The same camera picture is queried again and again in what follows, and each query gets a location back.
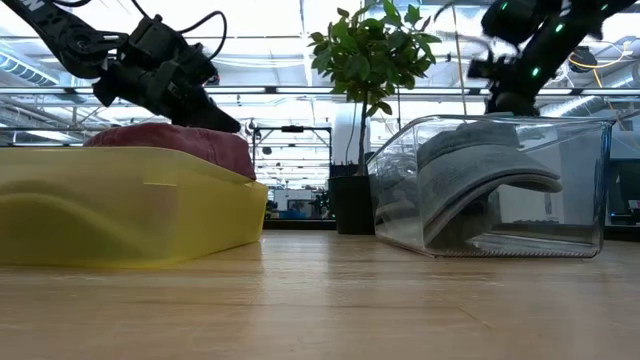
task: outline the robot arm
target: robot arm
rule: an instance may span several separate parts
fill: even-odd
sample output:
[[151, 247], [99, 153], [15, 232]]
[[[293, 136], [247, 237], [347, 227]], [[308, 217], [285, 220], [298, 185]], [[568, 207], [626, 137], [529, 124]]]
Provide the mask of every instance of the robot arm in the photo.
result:
[[71, 74], [100, 79], [93, 92], [103, 105], [119, 97], [175, 125], [240, 130], [240, 124], [220, 110], [202, 86], [217, 74], [203, 46], [189, 45], [160, 16], [143, 17], [127, 35], [95, 30], [53, 0], [2, 2], [38, 33]]
[[634, 0], [573, 0], [561, 13], [561, 0], [496, 0], [482, 19], [484, 32], [515, 46], [531, 38], [512, 59], [473, 60], [468, 76], [490, 80], [487, 113], [537, 116], [535, 97], [587, 36], [601, 39], [602, 23]]

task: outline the black plant pot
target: black plant pot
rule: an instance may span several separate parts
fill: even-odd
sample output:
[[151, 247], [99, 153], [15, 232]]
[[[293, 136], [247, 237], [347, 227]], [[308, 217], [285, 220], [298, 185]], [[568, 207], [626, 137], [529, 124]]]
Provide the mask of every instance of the black plant pot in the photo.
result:
[[330, 178], [329, 201], [339, 234], [375, 234], [368, 176]]

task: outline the red cloth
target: red cloth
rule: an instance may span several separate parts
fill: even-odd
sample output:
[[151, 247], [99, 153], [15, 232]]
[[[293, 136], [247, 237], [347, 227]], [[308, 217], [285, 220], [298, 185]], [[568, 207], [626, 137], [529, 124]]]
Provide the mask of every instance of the red cloth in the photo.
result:
[[141, 124], [113, 128], [89, 139], [84, 146], [149, 146], [183, 151], [244, 175], [256, 174], [249, 144], [233, 134], [168, 124]]

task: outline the transparent container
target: transparent container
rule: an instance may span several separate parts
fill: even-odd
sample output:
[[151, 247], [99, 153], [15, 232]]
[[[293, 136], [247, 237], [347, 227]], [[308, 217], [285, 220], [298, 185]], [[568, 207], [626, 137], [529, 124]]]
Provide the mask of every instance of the transparent container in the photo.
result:
[[0, 149], [0, 264], [149, 268], [260, 239], [267, 188], [184, 152]]
[[593, 257], [613, 124], [417, 119], [367, 163], [376, 235], [433, 256]]

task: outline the wooden table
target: wooden table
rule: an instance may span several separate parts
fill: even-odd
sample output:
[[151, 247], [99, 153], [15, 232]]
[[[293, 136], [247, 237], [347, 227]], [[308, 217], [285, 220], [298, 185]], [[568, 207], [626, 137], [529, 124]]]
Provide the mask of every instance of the wooden table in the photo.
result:
[[639, 359], [640, 245], [594, 260], [430, 259], [267, 232], [149, 271], [0, 268], [0, 356]]

